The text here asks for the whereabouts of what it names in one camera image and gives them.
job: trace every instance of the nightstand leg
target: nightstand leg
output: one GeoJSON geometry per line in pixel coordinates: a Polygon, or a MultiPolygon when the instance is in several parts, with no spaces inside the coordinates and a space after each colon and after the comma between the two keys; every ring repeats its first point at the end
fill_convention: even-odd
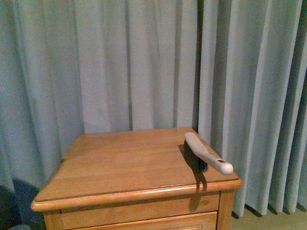
{"type": "Polygon", "coordinates": [[[220,192],[219,210],[217,214],[216,230],[230,230],[231,210],[235,191],[225,190],[220,192]]]}
{"type": "Polygon", "coordinates": [[[44,219],[47,230],[63,230],[60,211],[46,212],[44,219]]]}

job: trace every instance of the nightstand top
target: nightstand top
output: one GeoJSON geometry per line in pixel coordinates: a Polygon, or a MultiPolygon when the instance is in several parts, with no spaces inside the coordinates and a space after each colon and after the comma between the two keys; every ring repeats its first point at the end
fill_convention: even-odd
{"type": "Polygon", "coordinates": [[[221,175],[211,166],[204,173],[193,172],[184,157],[187,132],[195,133],[183,127],[79,135],[32,209],[48,211],[240,187],[242,181],[235,173],[221,175]]]}

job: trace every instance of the curtain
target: curtain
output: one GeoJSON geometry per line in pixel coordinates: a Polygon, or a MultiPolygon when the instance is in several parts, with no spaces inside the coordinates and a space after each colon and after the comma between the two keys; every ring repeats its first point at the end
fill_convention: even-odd
{"type": "Polygon", "coordinates": [[[307,206],[307,2],[4,0],[0,225],[80,133],[192,126],[233,164],[245,204],[307,206]]]}

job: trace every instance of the wooden nightstand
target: wooden nightstand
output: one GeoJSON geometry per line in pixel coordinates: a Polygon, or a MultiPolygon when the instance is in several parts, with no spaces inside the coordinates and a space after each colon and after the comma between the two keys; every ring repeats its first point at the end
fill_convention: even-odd
{"type": "Polygon", "coordinates": [[[32,209],[44,213],[48,230],[228,230],[242,181],[211,166],[193,171],[187,132],[194,131],[79,135],[32,209]]]}

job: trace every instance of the floor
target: floor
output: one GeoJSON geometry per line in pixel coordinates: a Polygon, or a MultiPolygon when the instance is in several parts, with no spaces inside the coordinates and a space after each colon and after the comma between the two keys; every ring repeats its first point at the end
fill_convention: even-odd
{"type": "Polygon", "coordinates": [[[245,210],[244,216],[231,218],[231,230],[307,230],[307,212],[296,209],[294,213],[278,213],[268,211],[262,217],[255,216],[245,210]]]}

